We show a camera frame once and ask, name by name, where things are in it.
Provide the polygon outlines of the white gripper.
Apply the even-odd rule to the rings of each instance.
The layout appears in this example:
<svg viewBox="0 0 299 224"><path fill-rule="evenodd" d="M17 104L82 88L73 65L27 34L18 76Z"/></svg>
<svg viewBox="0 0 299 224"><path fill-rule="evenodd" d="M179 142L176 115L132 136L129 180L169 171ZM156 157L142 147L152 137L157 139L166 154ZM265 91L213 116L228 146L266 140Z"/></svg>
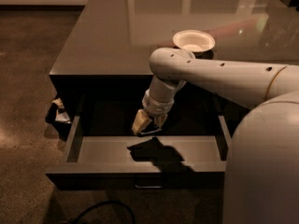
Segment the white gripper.
<svg viewBox="0 0 299 224"><path fill-rule="evenodd" d="M173 99L166 102L155 100L150 96L150 91L146 90L142 99L142 105L145 111L143 109L139 109L135 115L135 120L132 126L134 135L139 135L148 127L148 125L152 122L150 117L155 117L154 124L159 128L162 128L168 117L167 113L171 110L173 104Z"/></svg>

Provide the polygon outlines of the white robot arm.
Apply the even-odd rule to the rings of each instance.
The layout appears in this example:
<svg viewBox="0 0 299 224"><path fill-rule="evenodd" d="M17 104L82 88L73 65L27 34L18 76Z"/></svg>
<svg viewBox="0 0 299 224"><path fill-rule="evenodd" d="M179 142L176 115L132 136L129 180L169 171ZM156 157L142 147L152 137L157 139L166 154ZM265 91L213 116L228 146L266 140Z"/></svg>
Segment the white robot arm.
<svg viewBox="0 0 299 224"><path fill-rule="evenodd" d="M230 128L222 224L299 224L299 66L204 60L159 48L132 130L161 127L191 83L217 96Z"/></svg>

